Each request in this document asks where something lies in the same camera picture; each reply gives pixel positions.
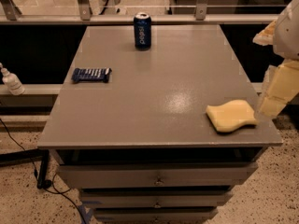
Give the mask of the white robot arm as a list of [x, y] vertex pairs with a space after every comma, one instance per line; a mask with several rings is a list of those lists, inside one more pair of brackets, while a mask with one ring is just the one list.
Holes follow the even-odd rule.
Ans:
[[255, 111], [257, 118], [273, 119], [299, 93], [299, 0], [292, 0], [275, 21], [254, 36], [253, 42], [272, 45], [274, 53], [284, 59], [265, 72]]

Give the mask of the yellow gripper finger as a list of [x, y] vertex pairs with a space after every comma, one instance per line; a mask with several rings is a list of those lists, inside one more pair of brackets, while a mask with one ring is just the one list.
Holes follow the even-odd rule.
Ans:
[[257, 114], [275, 118], [299, 93], [299, 62], [284, 60], [278, 67], [269, 65], [263, 78]]
[[261, 46], [272, 45], [275, 27], [276, 21], [270, 22], [260, 33], [253, 37], [253, 42]]

